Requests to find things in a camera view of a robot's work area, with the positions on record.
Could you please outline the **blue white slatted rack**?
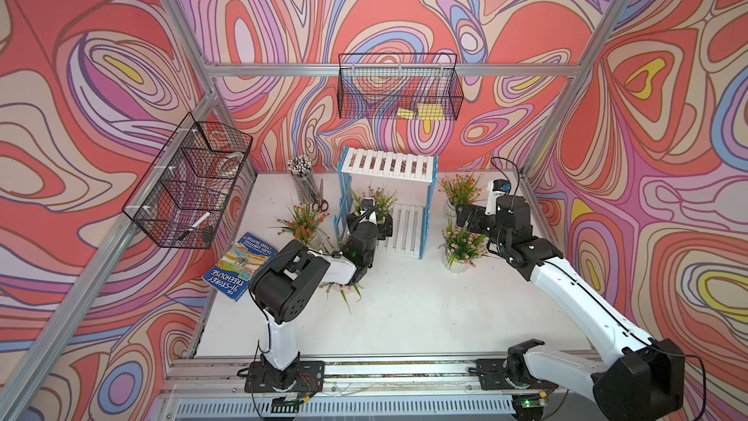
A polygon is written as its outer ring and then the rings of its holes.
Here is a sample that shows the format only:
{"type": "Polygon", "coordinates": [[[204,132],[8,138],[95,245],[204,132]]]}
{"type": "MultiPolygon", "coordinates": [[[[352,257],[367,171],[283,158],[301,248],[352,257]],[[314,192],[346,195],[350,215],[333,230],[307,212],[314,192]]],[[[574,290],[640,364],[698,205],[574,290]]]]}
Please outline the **blue white slatted rack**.
{"type": "Polygon", "coordinates": [[[378,214],[385,229],[383,253],[422,259],[430,233],[430,209],[438,184],[438,156],[344,147],[337,175],[339,212],[334,229],[339,245],[348,238],[347,216],[371,197],[385,212],[378,214]]]}

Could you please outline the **pink flower pot front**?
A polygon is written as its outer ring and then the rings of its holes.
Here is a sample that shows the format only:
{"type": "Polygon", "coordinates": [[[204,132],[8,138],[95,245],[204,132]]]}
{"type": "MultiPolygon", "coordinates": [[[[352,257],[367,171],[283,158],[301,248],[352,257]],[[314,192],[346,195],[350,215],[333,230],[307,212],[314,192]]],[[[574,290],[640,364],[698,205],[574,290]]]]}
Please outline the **pink flower pot front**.
{"type": "Polygon", "coordinates": [[[363,191],[362,193],[358,193],[354,189],[351,191],[351,193],[356,214],[360,213],[360,209],[362,208],[362,200],[364,198],[373,198],[377,207],[377,223],[382,222],[385,216],[392,215],[393,205],[395,204],[395,200],[397,200],[397,196],[395,196],[397,194],[396,192],[389,193],[389,191],[387,191],[384,187],[373,187],[372,185],[369,185],[366,188],[366,191],[363,191]]]}

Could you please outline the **pink flower pot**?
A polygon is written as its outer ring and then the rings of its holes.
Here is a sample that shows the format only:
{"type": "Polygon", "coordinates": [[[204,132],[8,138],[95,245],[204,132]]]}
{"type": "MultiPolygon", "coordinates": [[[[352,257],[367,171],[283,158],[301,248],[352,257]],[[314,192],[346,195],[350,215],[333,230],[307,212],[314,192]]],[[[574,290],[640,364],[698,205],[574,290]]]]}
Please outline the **pink flower pot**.
{"type": "Polygon", "coordinates": [[[397,194],[396,192],[389,193],[389,191],[387,191],[384,187],[373,187],[372,185],[369,185],[366,188],[366,191],[363,191],[362,193],[358,193],[354,189],[351,191],[351,193],[356,214],[360,213],[360,209],[362,208],[362,200],[364,198],[373,198],[377,207],[377,223],[382,222],[385,216],[392,215],[393,205],[395,204],[395,200],[397,200],[397,196],[395,196],[397,194]]]}
{"type": "Polygon", "coordinates": [[[362,300],[362,290],[358,284],[341,285],[333,282],[321,283],[319,290],[323,290],[327,296],[337,295],[343,299],[347,309],[351,312],[351,303],[362,300]]]}
{"type": "Polygon", "coordinates": [[[475,261],[487,255],[488,238],[471,233],[450,221],[442,231],[444,267],[455,274],[475,268],[475,261]]]}

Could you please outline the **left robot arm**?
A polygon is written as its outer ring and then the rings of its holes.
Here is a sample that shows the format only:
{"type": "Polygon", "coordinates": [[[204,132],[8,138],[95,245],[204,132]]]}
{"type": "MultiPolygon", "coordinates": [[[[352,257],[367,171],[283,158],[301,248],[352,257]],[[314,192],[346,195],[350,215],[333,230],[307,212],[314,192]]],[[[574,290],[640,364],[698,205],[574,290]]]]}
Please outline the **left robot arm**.
{"type": "Polygon", "coordinates": [[[379,224],[375,201],[347,217],[348,242],[342,251],[320,253],[294,239],[263,264],[249,292],[265,316],[269,348],[263,359],[274,370],[288,370],[300,356],[295,320],[321,284],[355,288],[373,266],[379,224]]]}

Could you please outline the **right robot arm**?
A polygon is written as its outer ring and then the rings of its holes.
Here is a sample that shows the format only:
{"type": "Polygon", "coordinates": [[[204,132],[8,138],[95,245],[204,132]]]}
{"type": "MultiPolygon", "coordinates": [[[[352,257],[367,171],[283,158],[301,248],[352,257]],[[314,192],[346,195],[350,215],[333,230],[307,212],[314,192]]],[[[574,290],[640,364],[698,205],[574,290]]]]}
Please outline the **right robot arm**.
{"type": "Polygon", "coordinates": [[[455,208],[459,227],[486,238],[490,253],[544,292],[597,351],[596,361],[532,338],[508,348],[500,373],[525,389],[535,382],[565,387],[596,403],[609,420],[658,420],[685,399],[685,354],[670,339],[655,339],[602,298],[549,240],[533,232],[525,198],[497,179],[485,206],[455,208]]]}

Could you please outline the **orange flower pot right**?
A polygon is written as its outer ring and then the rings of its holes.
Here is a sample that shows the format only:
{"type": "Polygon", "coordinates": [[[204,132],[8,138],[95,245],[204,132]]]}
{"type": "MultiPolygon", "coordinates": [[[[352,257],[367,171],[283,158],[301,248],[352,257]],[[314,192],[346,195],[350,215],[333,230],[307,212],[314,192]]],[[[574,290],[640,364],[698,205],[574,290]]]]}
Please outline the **orange flower pot right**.
{"type": "Polygon", "coordinates": [[[473,173],[463,173],[444,177],[439,181],[440,190],[445,194],[447,204],[445,212],[448,216],[455,216],[458,207],[465,206],[478,200],[481,194],[480,177],[473,173]]]}

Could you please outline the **orange flower pot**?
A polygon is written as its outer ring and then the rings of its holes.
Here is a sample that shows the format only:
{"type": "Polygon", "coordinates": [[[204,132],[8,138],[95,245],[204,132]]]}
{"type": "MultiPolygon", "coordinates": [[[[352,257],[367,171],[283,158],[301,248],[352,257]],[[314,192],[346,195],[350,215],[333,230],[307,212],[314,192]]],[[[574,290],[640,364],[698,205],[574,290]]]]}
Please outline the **orange flower pot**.
{"type": "Polygon", "coordinates": [[[447,204],[445,212],[448,216],[455,216],[458,207],[465,206],[478,200],[481,194],[480,177],[473,173],[463,173],[444,177],[439,181],[440,190],[445,194],[447,204]]]}
{"type": "Polygon", "coordinates": [[[288,233],[303,245],[317,249],[321,226],[327,219],[328,213],[322,212],[313,204],[299,203],[290,208],[289,214],[289,218],[276,219],[280,226],[279,235],[288,233]]]}

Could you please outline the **orange flower pot left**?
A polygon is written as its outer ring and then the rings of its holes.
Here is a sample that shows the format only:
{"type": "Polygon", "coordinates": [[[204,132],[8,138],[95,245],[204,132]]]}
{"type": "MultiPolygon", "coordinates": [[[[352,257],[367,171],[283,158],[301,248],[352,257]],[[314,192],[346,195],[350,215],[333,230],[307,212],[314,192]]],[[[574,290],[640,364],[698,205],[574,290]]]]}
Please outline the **orange flower pot left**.
{"type": "Polygon", "coordinates": [[[328,213],[322,212],[313,204],[299,203],[290,208],[289,214],[289,218],[276,219],[280,226],[279,235],[288,233],[303,245],[317,249],[321,226],[327,219],[328,213]]]}

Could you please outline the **pencil cup holder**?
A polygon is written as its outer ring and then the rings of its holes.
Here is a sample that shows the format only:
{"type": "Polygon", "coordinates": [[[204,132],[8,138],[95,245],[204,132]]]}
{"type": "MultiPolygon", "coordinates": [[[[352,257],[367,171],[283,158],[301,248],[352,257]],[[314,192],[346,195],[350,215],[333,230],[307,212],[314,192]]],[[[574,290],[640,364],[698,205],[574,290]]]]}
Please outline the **pencil cup holder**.
{"type": "Polygon", "coordinates": [[[306,155],[295,156],[286,162],[286,167],[296,186],[299,201],[305,204],[318,203],[321,194],[314,179],[311,159],[306,155]]]}

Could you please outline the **yellow sponge in basket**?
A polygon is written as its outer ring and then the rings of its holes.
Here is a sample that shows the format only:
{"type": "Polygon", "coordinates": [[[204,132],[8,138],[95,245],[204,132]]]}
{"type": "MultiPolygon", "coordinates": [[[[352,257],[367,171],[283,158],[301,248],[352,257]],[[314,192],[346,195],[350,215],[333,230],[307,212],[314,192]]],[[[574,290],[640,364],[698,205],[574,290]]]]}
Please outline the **yellow sponge in basket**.
{"type": "Polygon", "coordinates": [[[422,121],[444,121],[446,115],[441,104],[438,103],[417,103],[410,108],[399,107],[397,109],[397,118],[405,120],[419,119],[422,121]]]}

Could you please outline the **blue children's book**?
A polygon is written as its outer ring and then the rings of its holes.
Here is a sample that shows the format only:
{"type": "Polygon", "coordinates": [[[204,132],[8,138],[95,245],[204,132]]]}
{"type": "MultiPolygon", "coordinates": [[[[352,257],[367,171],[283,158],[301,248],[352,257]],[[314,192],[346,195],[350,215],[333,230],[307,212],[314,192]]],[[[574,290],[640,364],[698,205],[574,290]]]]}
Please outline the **blue children's book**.
{"type": "Polygon", "coordinates": [[[269,243],[245,233],[203,279],[220,294],[238,301],[249,289],[254,273],[277,254],[278,250],[269,243]]]}

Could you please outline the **white marker in basket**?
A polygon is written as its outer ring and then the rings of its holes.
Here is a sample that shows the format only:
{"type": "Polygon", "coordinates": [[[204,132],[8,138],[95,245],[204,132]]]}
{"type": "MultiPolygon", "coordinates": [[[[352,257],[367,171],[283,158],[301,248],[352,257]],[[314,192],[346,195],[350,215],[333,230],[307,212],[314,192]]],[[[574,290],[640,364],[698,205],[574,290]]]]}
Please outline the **white marker in basket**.
{"type": "Polygon", "coordinates": [[[178,237],[178,241],[183,241],[185,238],[187,238],[191,233],[197,230],[211,215],[212,215],[211,212],[205,212],[202,216],[200,216],[194,223],[192,223],[186,230],[184,230],[180,234],[180,236],[178,237]]]}

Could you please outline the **red handled scissors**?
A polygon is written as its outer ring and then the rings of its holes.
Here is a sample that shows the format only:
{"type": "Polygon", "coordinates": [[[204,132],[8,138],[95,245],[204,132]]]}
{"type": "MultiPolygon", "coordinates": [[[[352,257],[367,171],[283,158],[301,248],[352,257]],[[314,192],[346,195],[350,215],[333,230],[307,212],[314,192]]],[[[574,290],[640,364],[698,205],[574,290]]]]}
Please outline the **red handled scissors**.
{"type": "Polygon", "coordinates": [[[317,188],[315,200],[312,204],[314,212],[327,212],[329,209],[329,204],[327,200],[325,200],[325,195],[323,195],[323,189],[325,189],[325,183],[321,180],[319,182],[319,187],[317,188]]]}

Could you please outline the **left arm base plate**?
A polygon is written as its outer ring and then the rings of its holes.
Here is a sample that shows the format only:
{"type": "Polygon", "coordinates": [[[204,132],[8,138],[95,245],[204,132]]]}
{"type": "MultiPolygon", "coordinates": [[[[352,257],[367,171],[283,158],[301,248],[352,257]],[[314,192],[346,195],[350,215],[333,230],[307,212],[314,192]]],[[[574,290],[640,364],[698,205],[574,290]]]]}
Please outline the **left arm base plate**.
{"type": "Polygon", "coordinates": [[[269,362],[260,360],[247,368],[245,393],[304,393],[315,394],[325,384],[323,361],[299,361],[285,370],[277,370],[269,362]]]}

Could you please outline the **aluminium rail front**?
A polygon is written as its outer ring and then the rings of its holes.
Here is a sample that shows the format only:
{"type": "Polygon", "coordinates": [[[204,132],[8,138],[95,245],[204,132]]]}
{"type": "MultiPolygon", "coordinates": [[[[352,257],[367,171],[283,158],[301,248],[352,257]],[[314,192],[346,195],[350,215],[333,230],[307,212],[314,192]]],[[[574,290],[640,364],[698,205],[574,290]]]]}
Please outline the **aluminium rail front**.
{"type": "Polygon", "coordinates": [[[513,389],[502,353],[323,356],[323,386],[289,394],[245,391],[250,358],[196,358],[171,366],[149,420],[602,420],[598,406],[555,383],[513,389]]]}

